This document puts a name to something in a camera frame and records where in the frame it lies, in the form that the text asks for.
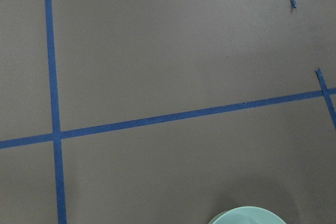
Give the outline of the green ceramic bowl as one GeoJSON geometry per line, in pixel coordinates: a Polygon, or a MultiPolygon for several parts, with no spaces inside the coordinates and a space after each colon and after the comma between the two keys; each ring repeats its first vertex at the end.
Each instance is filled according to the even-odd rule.
{"type": "Polygon", "coordinates": [[[237,207],[219,213],[209,222],[209,224],[217,224],[217,223],[285,224],[285,222],[273,212],[264,208],[253,206],[237,207]]]}

